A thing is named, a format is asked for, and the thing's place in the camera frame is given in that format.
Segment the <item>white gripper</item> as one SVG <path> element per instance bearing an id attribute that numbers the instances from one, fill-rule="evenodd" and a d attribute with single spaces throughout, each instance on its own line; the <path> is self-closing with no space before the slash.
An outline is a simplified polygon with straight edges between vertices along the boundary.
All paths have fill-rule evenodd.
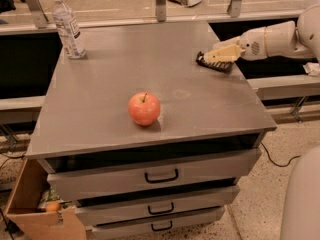
<path id="1" fill-rule="evenodd" d="M 250 29 L 241 36 L 215 43 L 214 50 L 203 55 L 207 63 L 234 62 L 241 56 L 248 61 L 265 59 L 265 27 Z"/>

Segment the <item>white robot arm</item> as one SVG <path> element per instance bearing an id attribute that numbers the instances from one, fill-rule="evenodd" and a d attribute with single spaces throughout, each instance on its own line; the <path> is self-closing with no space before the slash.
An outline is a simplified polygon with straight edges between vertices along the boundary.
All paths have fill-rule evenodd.
<path id="1" fill-rule="evenodd" d="M 240 58 L 282 56 L 320 62 L 320 5 L 305 9 L 297 21 L 251 29 L 198 53 L 196 62 L 228 72 Z M 302 155 L 293 168 L 282 215 L 280 240 L 320 240 L 320 146 Z"/>

